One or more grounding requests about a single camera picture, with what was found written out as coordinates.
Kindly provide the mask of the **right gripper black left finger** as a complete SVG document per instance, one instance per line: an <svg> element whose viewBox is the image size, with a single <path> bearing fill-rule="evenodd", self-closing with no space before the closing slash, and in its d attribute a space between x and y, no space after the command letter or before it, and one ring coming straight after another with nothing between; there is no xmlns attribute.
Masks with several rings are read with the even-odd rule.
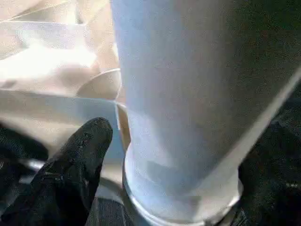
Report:
<svg viewBox="0 0 301 226"><path fill-rule="evenodd" d="M87 121L38 171L1 216L2 226L83 226L112 141L109 121Z"/></svg>

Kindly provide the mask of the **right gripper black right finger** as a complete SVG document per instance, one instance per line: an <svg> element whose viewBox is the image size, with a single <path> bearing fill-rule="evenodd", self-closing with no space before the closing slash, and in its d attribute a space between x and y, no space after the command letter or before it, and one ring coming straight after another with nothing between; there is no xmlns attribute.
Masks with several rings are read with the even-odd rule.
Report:
<svg viewBox="0 0 301 226"><path fill-rule="evenodd" d="M280 123L265 130L239 167L239 226L301 224L301 140Z"/></svg>

